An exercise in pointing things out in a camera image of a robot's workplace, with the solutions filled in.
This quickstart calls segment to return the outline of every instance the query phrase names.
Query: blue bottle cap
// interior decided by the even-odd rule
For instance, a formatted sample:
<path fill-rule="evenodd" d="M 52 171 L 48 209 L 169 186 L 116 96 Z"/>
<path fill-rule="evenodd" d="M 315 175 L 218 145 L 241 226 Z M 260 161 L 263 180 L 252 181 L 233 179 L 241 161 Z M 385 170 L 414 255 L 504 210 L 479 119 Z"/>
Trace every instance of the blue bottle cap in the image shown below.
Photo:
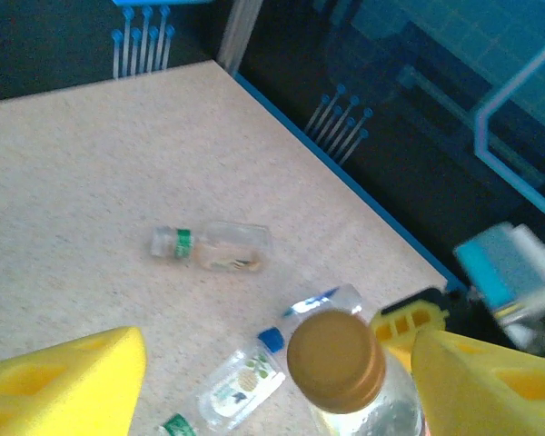
<path fill-rule="evenodd" d="M 282 350 L 282 347 L 284 347 L 284 339 L 282 338 L 281 332 L 276 327 L 260 332 L 258 339 L 261 340 L 264 346 L 268 348 L 269 352 L 272 354 Z"/>

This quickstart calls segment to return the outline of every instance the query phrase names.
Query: gold bottle cap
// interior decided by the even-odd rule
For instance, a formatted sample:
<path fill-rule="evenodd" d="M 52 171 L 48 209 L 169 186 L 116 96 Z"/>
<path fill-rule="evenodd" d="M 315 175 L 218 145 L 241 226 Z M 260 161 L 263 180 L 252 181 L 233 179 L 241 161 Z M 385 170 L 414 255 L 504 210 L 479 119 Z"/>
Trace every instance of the gold bottle cap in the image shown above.
<path fill-rule="evenodd" d="M 340 311 L 305 320 L 287 350 L 289 372 L 301 392 L 320 409 L 351 413 L 380 391 L 385 357 L 363 321 Z"/>

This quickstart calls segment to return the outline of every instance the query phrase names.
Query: speckled tabletop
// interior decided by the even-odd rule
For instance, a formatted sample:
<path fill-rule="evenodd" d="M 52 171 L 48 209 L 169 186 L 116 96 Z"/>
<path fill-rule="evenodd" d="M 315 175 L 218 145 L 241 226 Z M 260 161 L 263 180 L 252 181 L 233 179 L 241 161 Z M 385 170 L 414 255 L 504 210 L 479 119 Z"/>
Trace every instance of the speckled tabletop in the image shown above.
<path fill-rule="evenodd" d="M 151 259 L 156 225 L 271 228 L 262 274 Z M 145 434 L 292 302 L 352 283 L 377 310 L 444 279 L 217 64 L 0 103 L 0 360 L 120 325 Z M 290 381 L 234 434 L 312 434 Z"/>

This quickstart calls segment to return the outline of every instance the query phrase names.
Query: clear plastic bottle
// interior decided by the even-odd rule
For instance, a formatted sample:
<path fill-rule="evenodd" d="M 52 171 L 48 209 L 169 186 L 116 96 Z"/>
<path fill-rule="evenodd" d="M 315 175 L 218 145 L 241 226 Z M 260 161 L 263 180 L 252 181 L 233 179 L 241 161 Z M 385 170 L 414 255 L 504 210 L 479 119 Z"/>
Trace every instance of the clear plastic bottle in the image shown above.
<path fill-rule="evenodd" d="M 208 270 L 260 271 L 269 261 L 272 238 L 267 227 L 212 222 L 199 232 L 158 227 L 151 254 L 157 257 L 192 258 Z"/>
<path fill-rule="evenodd" d="M 224 435 L 244 421 L 285 379 L 273 358 L 283 344 L 277 338 L 259 338 L 234 352 L 155 434 Z"/>
<path fill-rule="evenodd" d="M 313 314 L 292 335 L 287 363 L 322 434 L 425 434 L 410 374 L 360 317 L 339 310 Z"/>

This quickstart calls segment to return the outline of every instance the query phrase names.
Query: green label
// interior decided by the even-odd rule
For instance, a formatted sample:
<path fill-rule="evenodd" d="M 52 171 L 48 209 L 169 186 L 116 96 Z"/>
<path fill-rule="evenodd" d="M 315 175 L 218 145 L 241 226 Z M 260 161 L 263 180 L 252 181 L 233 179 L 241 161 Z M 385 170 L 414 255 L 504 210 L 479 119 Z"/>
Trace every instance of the green label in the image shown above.
<path fill-rule="evenodd" d="M 192 232 L 187 229 L 178 229 L 178 239 L 175 243 L 175 252 L 173 255 L 176 259 L 190 257 L 192 254 L 193 239 Z"/>
<path fill-rule="evenodd" d="M 164 427 L 170 436 L 196 436 L 192 426 L 179 413 L 175 414 L 162 427 Z"/>

